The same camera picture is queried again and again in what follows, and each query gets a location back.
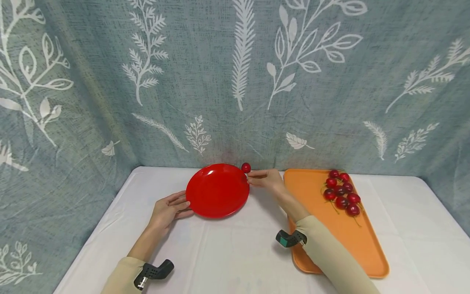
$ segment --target left hand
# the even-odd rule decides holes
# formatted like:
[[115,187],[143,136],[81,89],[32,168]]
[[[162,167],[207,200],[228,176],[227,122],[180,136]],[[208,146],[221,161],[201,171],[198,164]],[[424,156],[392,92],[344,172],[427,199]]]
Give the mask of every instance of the left hand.
[[188,217],[194,213],[189,208],[185,193],[186,191],[174,193],[155,203],[147,228],[156,232],[159,238],[168,233],[173,220]]

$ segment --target red plate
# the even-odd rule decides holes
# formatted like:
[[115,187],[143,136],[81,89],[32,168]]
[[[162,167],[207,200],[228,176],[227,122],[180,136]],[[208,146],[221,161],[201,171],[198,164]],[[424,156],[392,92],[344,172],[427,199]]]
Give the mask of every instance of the red plate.
[[186,187],[186,199],[193,211],[207,218],[229,216],[243,207],[250,186],[241,169],[225,163],[198,171]]

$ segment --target hand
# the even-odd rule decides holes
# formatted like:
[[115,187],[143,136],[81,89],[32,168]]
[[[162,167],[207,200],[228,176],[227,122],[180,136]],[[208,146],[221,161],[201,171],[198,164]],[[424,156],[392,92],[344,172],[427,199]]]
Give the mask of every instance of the hand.
[[284,181],[277,169],[257,170],[248,173],[247,176],[248,183],[255,187],[263,187],[275,196],[287,192]]
[[147,228],[154,231],[158,238],[168,233],[173,220],[188,217],[194,213],[189,208],[185,193],[186,191],[174,193],[155,203]]

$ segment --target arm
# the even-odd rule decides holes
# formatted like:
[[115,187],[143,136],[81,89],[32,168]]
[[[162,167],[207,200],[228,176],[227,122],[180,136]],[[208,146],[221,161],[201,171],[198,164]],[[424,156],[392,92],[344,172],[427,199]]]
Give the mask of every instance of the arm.
[[135,278],[142,271],[142,266],[150,261],[160,240],[169,231],[169,225],[175,219],[193,214],[189,210],[184,191],[160,199],[155,207],[149,224],[135,242],[127,257],[119,261],[109,276],[101,294],[141,294],[134,286]]
[[380,294],[362,267],[328,228],[289,193],[277,170],[251,172],[248,182],[265,187],[296,223],[297,230],[307,236],[303,249],[339,294]]

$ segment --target right hand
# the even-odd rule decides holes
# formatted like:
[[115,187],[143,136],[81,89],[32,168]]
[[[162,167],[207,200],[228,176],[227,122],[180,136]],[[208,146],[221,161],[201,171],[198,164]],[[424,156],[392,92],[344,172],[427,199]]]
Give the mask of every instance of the right hand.
[[257,170],[247,174],[248,183],[255,187],[263,187],[274,195],[287,192],[284,181],[277,169]]

